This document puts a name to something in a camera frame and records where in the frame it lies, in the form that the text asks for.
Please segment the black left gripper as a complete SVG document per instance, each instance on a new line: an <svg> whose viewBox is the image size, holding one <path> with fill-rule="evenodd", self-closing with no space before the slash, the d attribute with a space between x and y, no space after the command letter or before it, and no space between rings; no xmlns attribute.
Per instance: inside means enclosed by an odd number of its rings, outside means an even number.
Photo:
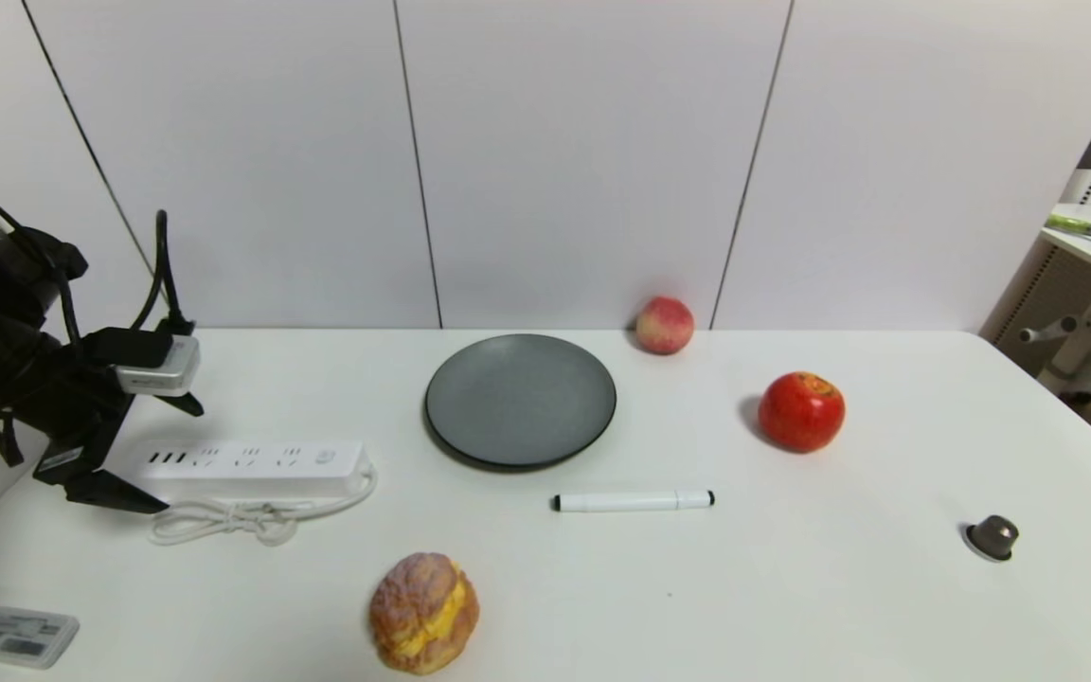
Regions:
<svg viewBox="0 0 1091 682"><path fill-rule="evenodd" d="M205 408L194 394L157 394L156 399L190 416ZM47 484L65 484L65 500L92 508L158 514L161 499L108 471L107 458L133 394L118 385L116 373L68 347L36 355L1 393L1 410L48 436L49 444L33 475Z"/></svg>

